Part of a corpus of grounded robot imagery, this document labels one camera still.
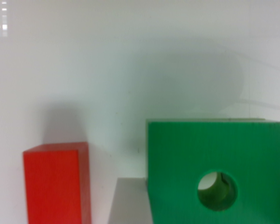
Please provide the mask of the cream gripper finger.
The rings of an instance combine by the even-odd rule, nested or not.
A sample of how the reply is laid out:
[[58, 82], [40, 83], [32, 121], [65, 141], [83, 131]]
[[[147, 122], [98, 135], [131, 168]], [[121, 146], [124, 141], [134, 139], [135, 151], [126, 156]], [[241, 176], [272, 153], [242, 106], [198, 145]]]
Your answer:
[[108, 224], [153, 224], [144, 178], [119, 178]]

